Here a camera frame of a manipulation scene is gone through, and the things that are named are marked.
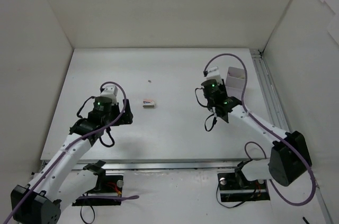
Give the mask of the eraser with pink sleeve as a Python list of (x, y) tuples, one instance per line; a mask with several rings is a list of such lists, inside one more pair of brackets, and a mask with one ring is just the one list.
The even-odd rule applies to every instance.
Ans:
[(142, 106), (146, 109), (154, 109), (156, 107), (156, 102), (152, 99), (143, 99)]

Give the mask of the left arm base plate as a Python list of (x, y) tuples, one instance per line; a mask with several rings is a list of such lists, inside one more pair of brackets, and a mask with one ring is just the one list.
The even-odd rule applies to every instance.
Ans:
[(77, 199), (72, 203), (72, 207), (81, 206), (120, 206), (121, 202), (113, 199), (104, 199), (104, 196), (121, 196), (122, 187), (118, 187), (118, 183), (123, 185), (122, 175), (108, 175), (104, 178), (99, 189), (92, 189), (85, 192), (82, 196), (86, 196), (85, 199)]

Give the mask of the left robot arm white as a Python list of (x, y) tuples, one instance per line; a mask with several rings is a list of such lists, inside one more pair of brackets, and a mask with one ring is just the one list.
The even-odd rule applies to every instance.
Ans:
[(11, 192), (12, 212), (4, 221), (19, 223), (57, 223), (61, 213), (87, 191), (105, 188), (104, 162), (86, 165), (74, 178), (69, 173), (79, 159), (100, 140), (112, 126), (132, 124), (133, 114), (128, 99), (119, 107), (114, 97), (92, 97), (93, 109), (70, 127), (65, 142), (26, 186), (17, 185)]

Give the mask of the clear divided organizer container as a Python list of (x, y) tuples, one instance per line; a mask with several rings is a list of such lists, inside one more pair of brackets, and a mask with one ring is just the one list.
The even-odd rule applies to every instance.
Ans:
[(239, 100), (242, 99), (242, 92), (245, 86), (246, 79), (240, 79), (245, 76), (245, 71), (241, 68), (229, 67), (227, 71), (225, 87), (228, 96), (233, 96)]

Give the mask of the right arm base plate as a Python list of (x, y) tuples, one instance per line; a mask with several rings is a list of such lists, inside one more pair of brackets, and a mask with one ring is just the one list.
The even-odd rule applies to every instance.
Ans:
[(246, 202), (269, 201), (267, 185), (263, 181), (245, 181), (235, 172), (218, 173), (217, 199), (227, 207)]

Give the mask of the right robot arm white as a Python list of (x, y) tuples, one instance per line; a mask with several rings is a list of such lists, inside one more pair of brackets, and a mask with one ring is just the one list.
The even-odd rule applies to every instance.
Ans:
[(306, 141), (300, 132), (287, 132), (246, 110), (243, 103), (228, 96), (225, 87), (215, 79), (206, 80), (201, 86), (206, 107), (215, 121), (223, 120), (239, 129), (242, 136), (257, 144), (265, 142), (271, 148), (264, 159), (238, 164), (234, 175), (237, 186), (246, 188), (255, 180), (274, 180), (287, 187), (305, 172), (314, 177)]

